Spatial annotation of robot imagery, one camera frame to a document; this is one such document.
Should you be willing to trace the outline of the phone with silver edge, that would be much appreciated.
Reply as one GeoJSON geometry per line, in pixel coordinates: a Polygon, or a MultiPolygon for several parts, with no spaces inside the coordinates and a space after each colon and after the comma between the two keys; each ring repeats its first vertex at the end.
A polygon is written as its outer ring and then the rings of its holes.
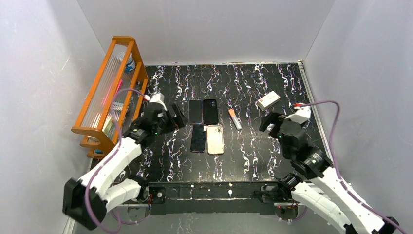
{"type": "Polygon", "coordinates": [[[203,123],[203,113],[202,113],[202,101],[201,100],[190,100],[189,101],[189,124],[202,124],[203,123]]]}

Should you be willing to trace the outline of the small white red box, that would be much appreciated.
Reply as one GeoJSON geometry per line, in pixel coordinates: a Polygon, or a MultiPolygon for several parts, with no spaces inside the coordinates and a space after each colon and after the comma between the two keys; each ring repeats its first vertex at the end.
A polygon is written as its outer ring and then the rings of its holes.
{"type": "Polygon", "coordinates": [[[281,97],[275,91],[271,91],[263,97],[258,98],[257,105],[261,111],[265,111],[266,109],[274,105],[276,102],[278,102],[280,99],[281,97]]]}

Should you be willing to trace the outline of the black phone case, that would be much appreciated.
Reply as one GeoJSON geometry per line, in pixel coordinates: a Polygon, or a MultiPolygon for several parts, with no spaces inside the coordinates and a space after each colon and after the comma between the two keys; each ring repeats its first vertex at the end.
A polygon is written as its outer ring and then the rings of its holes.
{"type": "Polygon", "coordinates": [[[217,101],[215,99],[204,99],[202,101],[203,123],[215,125],[219,123],[217,101]]]}

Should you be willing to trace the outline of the orange capped white marker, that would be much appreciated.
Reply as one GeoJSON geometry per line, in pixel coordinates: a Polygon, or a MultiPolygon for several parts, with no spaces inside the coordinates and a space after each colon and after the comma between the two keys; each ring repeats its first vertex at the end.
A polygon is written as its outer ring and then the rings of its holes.
{"type": "Polygon", "coordinates": [[[235,111],[234,111],[233,109],[229,109],[229,110],[228,110],[228,113],[229,113],[229,115],[230,115],[230,117],[231,117],[231,119],[232,119],[232,121],[233,121],[233,123],[234,123],[235,128],[236,128],[238,131],[241,130],[241,129],[242,129],[242,126],[241,126],[241,124],[240,124],[240,122],[239,122],[239,120],[238,120],[238,118],[237,118],[237,116],[236,116],[236,114],[235,114],[235,111]]]}

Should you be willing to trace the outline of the blue labelled bottle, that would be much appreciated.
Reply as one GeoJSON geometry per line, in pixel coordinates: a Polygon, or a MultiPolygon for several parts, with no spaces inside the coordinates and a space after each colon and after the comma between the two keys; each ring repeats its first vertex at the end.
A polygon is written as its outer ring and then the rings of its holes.
{"type": "Polygon", "coordinates": [[[132,72],[136,68],[136,64],[134,62],[134,59],[132,57],[132,53],[129,54],[126,66],[125,66],[125,72],[132,72]]]}

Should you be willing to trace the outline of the orange wooden rack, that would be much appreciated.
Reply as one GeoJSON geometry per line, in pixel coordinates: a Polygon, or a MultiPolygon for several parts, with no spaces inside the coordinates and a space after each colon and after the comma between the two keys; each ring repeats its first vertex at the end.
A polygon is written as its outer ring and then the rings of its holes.
{"type": "Polygon", "coordinates": [[[115,124],[127,126],[138,117],[144,98],[133,90],[145,93],[148,81],[136,40],[114,36],[71,128],[83,136],[80,145],[88,149],[87,157],[103,159],[114,148],[119,137],[115,124]],[[125,72],[130,53],[136,68],[125,72]]]}

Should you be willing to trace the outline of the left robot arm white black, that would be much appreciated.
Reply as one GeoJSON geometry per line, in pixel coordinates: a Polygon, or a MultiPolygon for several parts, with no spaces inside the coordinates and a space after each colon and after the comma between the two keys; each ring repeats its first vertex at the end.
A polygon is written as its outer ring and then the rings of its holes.
{"type": "Polygon", "coordinates": [[[131,123],[103,160],[79,179],[65,183],[63,213],[90,231],[102,227],[108,212],[138,198],[147,186],[146,180],[138,176],[116,185],[115,179],[157,136],[183,128],[187,122],[176,103],[167,108],[161,101],[149,102],[143,115],[131,123]]]}

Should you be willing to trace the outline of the phone with purple edge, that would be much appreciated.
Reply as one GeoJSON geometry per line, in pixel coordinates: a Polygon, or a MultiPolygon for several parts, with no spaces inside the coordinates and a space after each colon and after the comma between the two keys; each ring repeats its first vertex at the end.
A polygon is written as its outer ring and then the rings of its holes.
{"type": "Polygon", "coordinates": [[[206,147],[206,126],[204,124],[194,124],[192,127],[190,151],[203,153],[206,147]]]}

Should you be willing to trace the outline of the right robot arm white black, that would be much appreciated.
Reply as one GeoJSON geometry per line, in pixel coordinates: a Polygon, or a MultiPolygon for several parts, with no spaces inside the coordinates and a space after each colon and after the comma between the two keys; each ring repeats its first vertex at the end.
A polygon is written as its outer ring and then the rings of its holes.
{"type": "Polygon", "coordinates": [[[341,234],[394,233],[398,222],[364,207],[363,200],[339,178],[330,158],[309,144],[303,126],[311,115],[309,107],[302,107],[288,116],[270,112],[261,118],[259,130],[264,132],[272,124],[269,134],[278,139],[283,157],[324,193],[315,191],[299,176],[288,174],[278,182],[276,194],[305,205],[341,234]]]}

